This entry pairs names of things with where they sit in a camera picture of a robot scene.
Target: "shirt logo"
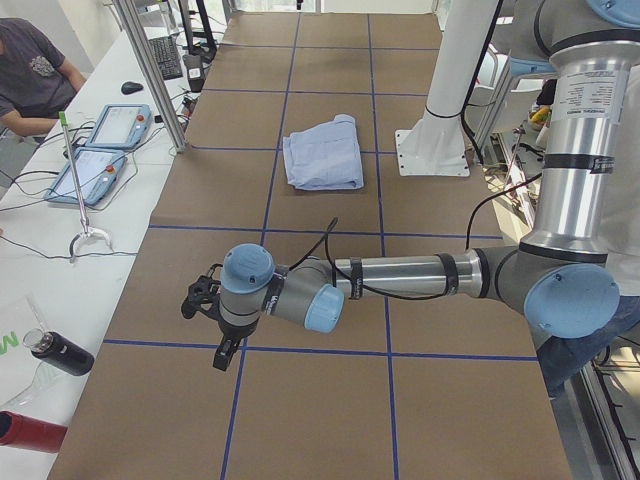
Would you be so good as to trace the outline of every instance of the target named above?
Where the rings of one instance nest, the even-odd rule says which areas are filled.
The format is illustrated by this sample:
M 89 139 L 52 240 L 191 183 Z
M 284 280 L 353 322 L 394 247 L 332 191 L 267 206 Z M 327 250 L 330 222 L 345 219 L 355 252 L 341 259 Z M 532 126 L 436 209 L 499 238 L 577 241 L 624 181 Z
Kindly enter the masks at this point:
M 42 77 L 50 77 L 55 71 L 53 66 L 49 63 L 49 60 L 44 58 L 42 55 L 38 55 L 31 60 L 31 62 L 29 62 L 29 66 L 34 72 Z

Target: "person's arm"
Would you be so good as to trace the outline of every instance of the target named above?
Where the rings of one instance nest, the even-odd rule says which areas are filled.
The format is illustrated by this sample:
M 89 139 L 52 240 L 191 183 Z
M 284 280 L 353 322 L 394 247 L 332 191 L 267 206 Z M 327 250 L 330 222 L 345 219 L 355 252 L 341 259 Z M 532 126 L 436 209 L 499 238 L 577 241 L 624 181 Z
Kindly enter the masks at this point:
M 0 117 L 0 124 L 21 137 L 46 135 L 56 122 L 53 118 L 25 118 L 17 110 Z
M 67 80 L 69 80 L 69 83 L 71 83 L 71 86 L 76 92 L 79 92 L 82 85 L 84 85 L 84 82 L 87 81 L 80 73 L 80 70 L 78 70 L 66 58 L 64 59 L 64 62 L 62 62 L 62 65 L 58 67 L 58 71 L 67 77 Z

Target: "folded white cloth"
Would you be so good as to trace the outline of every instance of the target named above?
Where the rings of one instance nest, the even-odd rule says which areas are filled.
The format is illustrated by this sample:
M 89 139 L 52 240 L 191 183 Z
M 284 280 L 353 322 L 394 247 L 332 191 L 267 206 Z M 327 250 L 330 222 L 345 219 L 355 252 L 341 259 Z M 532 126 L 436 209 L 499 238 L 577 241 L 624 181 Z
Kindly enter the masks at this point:
M 304 132 L 283 138 L 289 185 L 301 190 L 354 190 L 364 186 L 356 121 L 336 115 Z

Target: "blue joint cap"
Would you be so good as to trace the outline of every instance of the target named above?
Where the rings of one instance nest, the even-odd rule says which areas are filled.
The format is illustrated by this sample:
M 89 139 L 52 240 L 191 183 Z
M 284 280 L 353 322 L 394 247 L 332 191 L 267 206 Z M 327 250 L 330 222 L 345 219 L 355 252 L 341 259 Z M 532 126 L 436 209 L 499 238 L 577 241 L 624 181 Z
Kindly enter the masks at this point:
M 549 62 L 541 62 L 539 60 L 522 60 L 520 58 L 511 57 L 511 75 L 520 77 L 523 75 L 531 75 L 534 73 L 553 73 L 555 69 Z
M 640 28 L 637 0 L 587 0 L 591 9 L 607 22 L 624 28 Z
M 524 316 L 556 337 L 580 338 L 611 320 L 619 300 L 618 285 L 604 268 L 565 265 L 533 286 L 524 302 Z
M 260 245 L 243 243 L 233 247 L 224 257 L 220 281 L 231 293 L 253 293 L 271 281 L 275 270 L 269 252 Z
M 344 305 L 344 294 L 336 287 L 325 284 L 311 301 L 304 319 L 304 328 L 330 333 L 336 327 Z

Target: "white stand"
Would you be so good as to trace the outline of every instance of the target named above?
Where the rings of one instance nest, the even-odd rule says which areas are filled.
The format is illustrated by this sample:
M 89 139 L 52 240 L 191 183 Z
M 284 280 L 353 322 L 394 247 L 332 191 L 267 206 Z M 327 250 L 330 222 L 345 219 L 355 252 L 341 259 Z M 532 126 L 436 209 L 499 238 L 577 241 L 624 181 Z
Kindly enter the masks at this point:
M 493 22 L 497 0 L 454 0 L 423 117 L 396 131 L 400 175 L 469 176 L 459 113 Z

